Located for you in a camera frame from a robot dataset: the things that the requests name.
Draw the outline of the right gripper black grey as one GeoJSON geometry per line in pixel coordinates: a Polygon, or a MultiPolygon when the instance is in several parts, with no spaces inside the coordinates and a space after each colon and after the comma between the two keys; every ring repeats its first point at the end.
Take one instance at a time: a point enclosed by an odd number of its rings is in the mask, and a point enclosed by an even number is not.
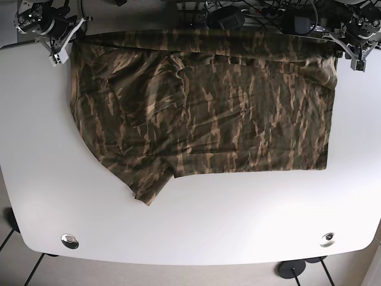
{"type": "Polygon", "coordinates": [[[74,17],[70,21],[66,18],[58,18],[58,16],[36,14],[34,20],[37,24],[37,27],[34,28],[35,42],[42,44],[49,54],[55,54],[62,49],[66,50],[77,32],[84,34],[82,26],[92,21],[93,17],[74,17]]]}

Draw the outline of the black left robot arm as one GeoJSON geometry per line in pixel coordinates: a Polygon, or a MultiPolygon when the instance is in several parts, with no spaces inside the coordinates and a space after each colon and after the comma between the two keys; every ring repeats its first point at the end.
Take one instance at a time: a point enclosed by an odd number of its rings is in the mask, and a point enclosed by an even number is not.
{"type": "Polygon", "coordinates": [[[320,1],[319,26],[351,61],[351,68],[364,71],[366,59],[380,49],[380,1],[320,1]]]}

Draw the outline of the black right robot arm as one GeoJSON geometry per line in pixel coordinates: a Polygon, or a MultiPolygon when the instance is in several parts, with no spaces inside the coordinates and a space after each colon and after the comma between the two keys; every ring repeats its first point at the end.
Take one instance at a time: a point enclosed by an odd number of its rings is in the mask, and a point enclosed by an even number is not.
{"type": "Polygon", "coordinates": [[[87,23],[82,1],[79,1],[80,15],[71,14],[71,2],[21,1],[14,18],[14,27],[23,34],[34,34],[35,42],[49,52],[53,66],[64,64],[69,59],[67,45],[85,35],[87,23]]]}

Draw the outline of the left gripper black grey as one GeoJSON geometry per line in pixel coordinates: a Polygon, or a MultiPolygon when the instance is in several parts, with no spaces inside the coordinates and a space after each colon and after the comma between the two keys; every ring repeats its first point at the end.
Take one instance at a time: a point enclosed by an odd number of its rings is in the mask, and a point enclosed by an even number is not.
{"type": "Polygon", "coordinates": [[[375,49],[380,49],[380,22],[362,22],[343,25],[333,32],[324,32],[327,38],[345,51],[345,58],[366,60],[375,49]]]}

